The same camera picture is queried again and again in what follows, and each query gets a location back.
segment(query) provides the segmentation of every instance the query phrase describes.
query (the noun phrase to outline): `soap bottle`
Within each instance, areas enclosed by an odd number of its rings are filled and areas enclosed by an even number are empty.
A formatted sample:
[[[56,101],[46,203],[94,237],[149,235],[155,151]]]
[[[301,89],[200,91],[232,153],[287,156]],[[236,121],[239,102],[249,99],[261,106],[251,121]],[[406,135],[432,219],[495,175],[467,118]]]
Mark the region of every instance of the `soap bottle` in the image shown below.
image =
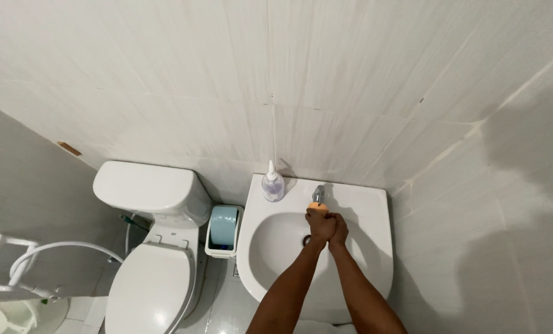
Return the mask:
[[[264,198],[271,202],[280,201],[285,196],[285,179],[274,171],[272,160],[268,164],[268,173],[262,178],[262,190]]]

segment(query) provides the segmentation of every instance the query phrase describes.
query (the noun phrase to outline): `toilet tank lid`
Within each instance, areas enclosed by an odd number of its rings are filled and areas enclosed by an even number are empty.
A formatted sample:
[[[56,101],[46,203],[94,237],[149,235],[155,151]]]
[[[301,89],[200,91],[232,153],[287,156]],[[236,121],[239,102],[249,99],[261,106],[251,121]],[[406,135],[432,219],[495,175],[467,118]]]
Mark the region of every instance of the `toilet tank lid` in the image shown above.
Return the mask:
[[[107,161],[95,176],[93,192],[115,208],[162,213],[181,206],[195,178],[188,169]]]

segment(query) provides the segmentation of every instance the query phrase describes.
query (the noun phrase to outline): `chrome faucet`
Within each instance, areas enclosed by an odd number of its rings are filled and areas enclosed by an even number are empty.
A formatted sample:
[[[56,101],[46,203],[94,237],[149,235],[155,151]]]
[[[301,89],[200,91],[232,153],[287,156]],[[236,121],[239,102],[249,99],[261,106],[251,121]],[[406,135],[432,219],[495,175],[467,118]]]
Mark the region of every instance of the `chrome faucet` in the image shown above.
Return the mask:
[[[325,196],[325,187],[322,185],[317,186],[316,190],[314,191],[313,195],[311,195],[311,199],[314,202],[318,203],[324,203],[324,196]]]

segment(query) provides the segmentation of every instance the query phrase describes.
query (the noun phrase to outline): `toilet tank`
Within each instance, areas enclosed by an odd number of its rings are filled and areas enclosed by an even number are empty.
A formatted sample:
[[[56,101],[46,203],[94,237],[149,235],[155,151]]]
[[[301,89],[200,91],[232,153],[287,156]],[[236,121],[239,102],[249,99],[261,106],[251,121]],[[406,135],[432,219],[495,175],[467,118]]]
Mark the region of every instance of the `toilet tank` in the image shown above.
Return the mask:
[[[172,227],[202,226],[211,216],[211,198],[189,169],[108,161],[97,172],[93,192],[114,208],[169,218],[164,225]]]

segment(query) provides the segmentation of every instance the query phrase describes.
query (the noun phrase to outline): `white sink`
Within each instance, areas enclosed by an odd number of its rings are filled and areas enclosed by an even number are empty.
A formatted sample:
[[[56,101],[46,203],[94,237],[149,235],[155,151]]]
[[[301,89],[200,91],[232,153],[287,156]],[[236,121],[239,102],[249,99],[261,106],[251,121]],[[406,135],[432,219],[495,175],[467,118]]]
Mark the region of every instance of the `white sink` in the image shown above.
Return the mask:
[[[325,186],[324,203],[340,213],[349,228],[347,247],[367,279],[387,298],[393,260],[390,216],[385,191],[364,186],[285,178],[285,197],[276,203],[262,195],[262,175],[254,174],[237,243],[237,268],[248,292],[258,301],[300,253],[310,233],[305,209],[318,185]],[[349,323],[334,259],[325,248],[305,298],[302,320]]]

